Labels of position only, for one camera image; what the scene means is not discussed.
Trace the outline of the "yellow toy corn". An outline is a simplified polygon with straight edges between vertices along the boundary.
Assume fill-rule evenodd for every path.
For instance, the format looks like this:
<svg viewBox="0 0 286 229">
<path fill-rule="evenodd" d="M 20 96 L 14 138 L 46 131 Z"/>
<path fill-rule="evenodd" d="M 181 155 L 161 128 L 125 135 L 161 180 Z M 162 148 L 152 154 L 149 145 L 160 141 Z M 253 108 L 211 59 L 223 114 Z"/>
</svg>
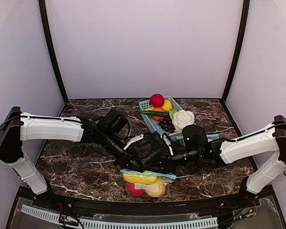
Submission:
<svg viewBox="0 0 286 229">
<path fill-rule="evenodd" d="M 157 176 L 150 176 L 149 173 L 143 173 L 138 175 L 131 173 L 123 173 L 123 178 L 128 183 L 145 184 L 145 185 L 151 185 L 155 183 L 158 179 Z"/>
</svg>

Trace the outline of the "clear zip bag blue zipper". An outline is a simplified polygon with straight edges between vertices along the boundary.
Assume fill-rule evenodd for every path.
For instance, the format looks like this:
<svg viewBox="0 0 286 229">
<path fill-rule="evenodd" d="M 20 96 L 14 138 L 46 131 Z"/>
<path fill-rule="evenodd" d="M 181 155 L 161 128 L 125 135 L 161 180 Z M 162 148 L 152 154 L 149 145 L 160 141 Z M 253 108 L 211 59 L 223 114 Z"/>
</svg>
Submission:
<svg viewBox="0 0 286 229">
<path fill-rule="evenodd" d="M 180 144 L 184 143 L 184 136 L 181 132 L 171 133 L 169 134 L 169 137 L 171 138 L 171 140 L 179 142 Z M 186 139 L 191 140 L 196 139 L 197 137 L 198 135 L 195 134 L 193 136 L 187 136 Z M 206 138 L 208 141 L 216 140 L 219 139 L 219 134 L 206 134 Z"/>
</svg>

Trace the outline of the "red toy strawberry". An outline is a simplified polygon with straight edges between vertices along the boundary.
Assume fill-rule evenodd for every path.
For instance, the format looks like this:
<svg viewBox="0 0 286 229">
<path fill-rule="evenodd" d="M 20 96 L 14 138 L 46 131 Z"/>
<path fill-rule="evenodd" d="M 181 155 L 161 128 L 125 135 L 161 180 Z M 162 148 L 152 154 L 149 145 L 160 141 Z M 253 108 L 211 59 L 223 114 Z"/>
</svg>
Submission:
<svg viewBox="0 0 286 229">
<path fill-rule="evenodd" d="M 128 183 L 128 192 L 134 196 L 134 197 L 139 197 L 144 193 L 143 189 L 135 189 L 135 184 L 133 183 Z"/>
</svg>

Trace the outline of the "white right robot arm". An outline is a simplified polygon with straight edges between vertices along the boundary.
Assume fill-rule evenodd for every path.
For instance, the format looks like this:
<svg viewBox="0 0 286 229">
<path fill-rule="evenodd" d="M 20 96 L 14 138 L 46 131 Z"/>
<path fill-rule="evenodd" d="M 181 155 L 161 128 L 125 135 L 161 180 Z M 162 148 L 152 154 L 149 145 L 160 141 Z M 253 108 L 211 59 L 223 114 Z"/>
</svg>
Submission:
<svg viewBox="0 0 286 229">
<path fill-rule="evenodd" d="M 150 159 L 145 169 L 173 173 L 177 166 L 195 162 L 199 166 L 217 168 L 242 158 L 261 153 L 271 157 L 261 168 L 242 181 L 240 195 L 254 196 L 271 181 L 286 171 L 286 118 L 274 117 L 266 127 L 235 139 L 208 141 L 205 129 L 188 125 L 182 130 L 185 146 L 175 151 L 160 153 Z"/>
</svg>

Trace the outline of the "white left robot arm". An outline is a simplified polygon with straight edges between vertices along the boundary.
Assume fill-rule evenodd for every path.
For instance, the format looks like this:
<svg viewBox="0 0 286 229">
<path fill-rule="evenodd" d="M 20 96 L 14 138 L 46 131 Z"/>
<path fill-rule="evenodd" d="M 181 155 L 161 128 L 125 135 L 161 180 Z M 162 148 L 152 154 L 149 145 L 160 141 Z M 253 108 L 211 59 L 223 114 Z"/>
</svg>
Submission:
<svg viewBox="0 0 286 229">
<path fill-rule="evenodd" d="M 24 141 L 66 140 L 99 144 L 115 157 L 115 163 L 120 167 L 143 172 L 143 157 L 131 150 L 130 145 L 142 140 L 144 135 L 135 136 L 128 144 L 117 136 L 127 123 L 127 118 L 115 109 L 98 118 L 55 117 L 25 113 L 15 106 L 0 125 L 0 161 L 10 165 L 36 195 L 49 193 L 50 185 L 23 151 Z"/>
</svg>

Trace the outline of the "dark purple toy grapes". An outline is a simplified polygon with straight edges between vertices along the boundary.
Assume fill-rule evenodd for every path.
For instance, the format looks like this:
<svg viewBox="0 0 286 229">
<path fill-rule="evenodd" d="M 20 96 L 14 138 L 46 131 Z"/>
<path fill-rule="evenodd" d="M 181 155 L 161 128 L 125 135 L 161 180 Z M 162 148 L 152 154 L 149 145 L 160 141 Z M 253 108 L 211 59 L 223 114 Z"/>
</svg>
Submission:
<svg viewBox="0 0 286 229">
<path fill-rule="evenodd" d="M 163 118 L 159 121 L 158 125 L 168 133 L 173 133 L 175 131 L 175 127 L 170 118 Z"/>
</svg>

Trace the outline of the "blue perforated plastic basket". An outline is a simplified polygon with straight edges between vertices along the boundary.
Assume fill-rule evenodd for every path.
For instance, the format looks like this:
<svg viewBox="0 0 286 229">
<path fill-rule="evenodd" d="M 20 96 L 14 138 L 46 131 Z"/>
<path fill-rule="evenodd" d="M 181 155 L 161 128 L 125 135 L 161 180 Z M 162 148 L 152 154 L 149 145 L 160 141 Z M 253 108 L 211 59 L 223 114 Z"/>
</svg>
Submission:
<svg viewBox="0 0 286 229">
<path fill-rule="evenodd" d="M 151 132 L 159 134 L 166 133 L 169 136 L 177 135 L 175 126 L 173 125 L 173 113 L 182 110 L 181 106 L 171 97 L 163 97 L 163 105 L 160 105 L 160 95 L 155 98 L 139 102 L 141 116 Z"/>
</svg>

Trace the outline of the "white toy cauliflower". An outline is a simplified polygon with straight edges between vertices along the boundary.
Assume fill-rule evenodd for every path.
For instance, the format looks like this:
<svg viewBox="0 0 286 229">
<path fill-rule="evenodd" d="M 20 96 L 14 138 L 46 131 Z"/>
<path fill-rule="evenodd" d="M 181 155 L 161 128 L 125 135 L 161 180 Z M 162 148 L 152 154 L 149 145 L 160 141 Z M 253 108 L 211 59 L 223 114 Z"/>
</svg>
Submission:
<svg viewBox="0 0 286 229">
<path fill-rule="evenodd" d="M 170 109 L 169 116 L 175 131 L 182 131 L 186 126 L 195 124 L 195 115 L 191 111 Z"/>
</svg>

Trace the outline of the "green toy cucumber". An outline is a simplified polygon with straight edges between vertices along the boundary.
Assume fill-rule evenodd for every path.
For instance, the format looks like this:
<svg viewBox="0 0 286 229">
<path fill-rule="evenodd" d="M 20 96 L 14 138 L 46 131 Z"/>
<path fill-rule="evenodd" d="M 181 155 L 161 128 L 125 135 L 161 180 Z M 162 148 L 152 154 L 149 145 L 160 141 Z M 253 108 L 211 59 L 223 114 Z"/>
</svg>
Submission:
<svg viewBox="0 0 286 229">
<path fill-rule="evenodd" d="M 167 112 L 154 112 L 154 111 L 141 111 L 140 112 L 142 115 L 147 115 L 147 116 L 156 116 L 156 117 L 164 117 L 164 118 L 169 118 L 170 115 Z"/>
</svg>

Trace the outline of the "orange toy tangerine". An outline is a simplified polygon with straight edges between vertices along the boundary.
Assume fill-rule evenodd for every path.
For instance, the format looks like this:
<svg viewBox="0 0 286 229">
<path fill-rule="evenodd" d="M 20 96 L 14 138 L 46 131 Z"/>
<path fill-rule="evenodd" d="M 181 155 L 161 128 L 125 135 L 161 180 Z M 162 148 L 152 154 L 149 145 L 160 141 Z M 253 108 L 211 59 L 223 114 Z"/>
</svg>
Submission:
<svg viewBox="0 0 286 229">
<path fill-rule="evenodd" d="M 153 111 L 154 112 L 166 112 L 163 108 L 161 108 L 161 107 L 155 107 L 154 109 L 153 109 Z"/>
</svg>

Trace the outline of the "yellow toy lemon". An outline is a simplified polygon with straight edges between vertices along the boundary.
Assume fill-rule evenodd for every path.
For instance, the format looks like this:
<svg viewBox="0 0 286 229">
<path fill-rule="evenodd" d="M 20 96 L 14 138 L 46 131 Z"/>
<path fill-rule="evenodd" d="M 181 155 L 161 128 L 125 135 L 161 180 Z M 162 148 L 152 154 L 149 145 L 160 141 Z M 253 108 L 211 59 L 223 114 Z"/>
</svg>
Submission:
<svg viewBox="0 0 286 229">
<path fill-rule="evenodd" d="M 163 106 L 161 107 L 162 109 L 164 109 L 166 112 L 169 112 L 170 109 L 172 109 L 172 103 L 169 100 L 165 100 Z"/>
</svg>

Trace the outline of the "red toy tomato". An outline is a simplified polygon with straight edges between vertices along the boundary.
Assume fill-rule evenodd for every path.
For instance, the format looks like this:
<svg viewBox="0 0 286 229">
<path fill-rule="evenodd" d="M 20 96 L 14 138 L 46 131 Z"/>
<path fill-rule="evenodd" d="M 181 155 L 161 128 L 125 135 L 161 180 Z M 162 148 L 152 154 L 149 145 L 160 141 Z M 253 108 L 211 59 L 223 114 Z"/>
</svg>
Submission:
<svg viewBox="0 0 286 229">
<path fill-rule="evenodd" d="M 150 103 L 153 107 L 162 107 L 164 102 L 164 97 L 161 94 L 153 94 L 150 97 Z"/>
</svg>

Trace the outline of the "black front frame rail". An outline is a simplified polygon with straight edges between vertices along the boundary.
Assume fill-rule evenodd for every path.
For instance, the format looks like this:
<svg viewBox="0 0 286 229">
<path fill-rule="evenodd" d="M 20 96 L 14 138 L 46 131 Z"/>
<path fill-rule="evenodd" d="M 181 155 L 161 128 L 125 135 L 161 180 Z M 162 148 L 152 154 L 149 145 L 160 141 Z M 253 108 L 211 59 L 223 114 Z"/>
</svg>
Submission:
<svg viewBox="0 0 286 229">
<path fill-rule="evenodd" d="M 283 216 L 281 207 L 278 203 L 277 196 L 272 185 L 266 186 L 261 193 L 257 194 L 255 203 L 257 207 L 261 206 L 262 198 L 272 196 L 274 207 L 277 209 L 278 221 L 283 229 L 286 229 L 286 222 Z M 19 187 L 14 198 L 8 221 L 5 229 L 11 229 L 12 220 L 15 218 L 16 205 L 20 203 L 20 197 L 29 201 L 33 201 L 33 205 L 40 207 L 41 203 L 35 203 L 33 193 L 27 187 Z M 162 202 L 117 202 L 117 201 L 100 201 L 86 198 L 73 198 L 62 195 L 53 194 L 52 198 L 57 203 L 62 204 L 63 212 L 71 215 L 93 216 L 96 213 L 112 213 L 114 215 L 133 215 L 133 216 L 158 216 L 158 215 L 173 215 L 199 213 L 200 216 L 212 215 L 219 218 L 219 221 L 228 220 L 232 217 L 232 209 L 236 208 L 236 204 L 232 200 L 237 199 L 239 194 L 231 194 L 213 198 L 203 198 L 188 201 L 162 201 Z"/>
</svg>

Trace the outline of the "black left frame post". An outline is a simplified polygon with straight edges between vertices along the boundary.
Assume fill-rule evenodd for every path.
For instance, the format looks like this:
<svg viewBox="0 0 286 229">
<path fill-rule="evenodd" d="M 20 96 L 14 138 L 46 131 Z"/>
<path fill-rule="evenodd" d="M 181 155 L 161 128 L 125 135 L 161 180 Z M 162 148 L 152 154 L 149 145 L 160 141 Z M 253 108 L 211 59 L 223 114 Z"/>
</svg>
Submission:
<svg viewBox="0 0 286 229">
<path fill-rule="evenodd" d="M 51 36 L 51 31 L 50 31 L 50 23 L 49 23 L 49 18 L 47 14 L 47 7 L 46 7 L 46 1 L 45 0 L 38 0 L 39 4 L 39 9 L 40 9 L 40 16 L 41 16 L 41 22 L 42 22 L 42 27 L 43 27 L 43 32 L 44 32 L 44 37 L 48 49 L 48 54 L 50 57 L 52 69 L 54 72 L 55 80 L 58 85 L 61 97 L 63 99 L 64 104 L 67 104 L 69 101 L 69 98 L 67 96 L 67 92 L 63 83 L 63 79 L 61 76 L 59 64 L 57 61 L 56 53 L 54 50 L 54 45 L 53 45 L 53 40 Z"/>
</svg>

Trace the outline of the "black frame post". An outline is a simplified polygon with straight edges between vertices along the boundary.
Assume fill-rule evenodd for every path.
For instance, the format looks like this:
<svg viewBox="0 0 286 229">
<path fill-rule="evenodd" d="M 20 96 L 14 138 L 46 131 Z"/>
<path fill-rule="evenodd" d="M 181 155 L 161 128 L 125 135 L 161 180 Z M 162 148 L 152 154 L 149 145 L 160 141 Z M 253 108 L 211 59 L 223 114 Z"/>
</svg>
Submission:
<svg viewBox="0 0 286 229">
<path fill-rule="evenodd" d="M 241 12 L 241 18 L 240 18 L 240 23 L 239 23 L 239 29 L 238 29 L 238 35 L 235 43 L 235 50 L 234 54 L 232 57 L 231 61 L 231 66 L 229 69 L 228 77 L 226 80 L 225 88 L 221 97 L 222 103 L 226 103 L 228 99 L 228 95 L 233 83 L 233 79 L 235 76 L 236 68 L 238 65 L 242 45 L 243 45 L 243 40 L 245 36 L 245 29 L 246 29 L 246 24 L 247 24 L 247 18 L 248 18 L 248 13 L 249 13 L 249 7 L 250 7 L 250 0 L 243 0 L 243 6 L 242 6 L 242 12 Z"/>
<path fill-rule="evenodd" d="M 63 79 L 61 76 L 59 64 L 57 61 L 56 53 L 54 50 L 54 45 L 53 45 L 53 40 L 51 36 L 51 31 L 50 31 L 50 23 L 49 23 L 49 18 L 47 14 L 47 7 L 46 7 L 46 1 L 45 0 L 38 0 L 39 4 L 39 9 L 40 9 L 40 16 L 41 16 L 41 22 L 42 22 L 42 27 L 43 27 L 43 32 L 44 32 L 44 37 L 48 49 L 48 54 L 50 57 L 52 69 L 54 72 L 55 80 L 58 85 L 61 97 L 63 99 L 64 104 L 67 104 L 69 101 L 69 98 L 67 96 L 67 92 L 63 83 Z"/>
</svg>

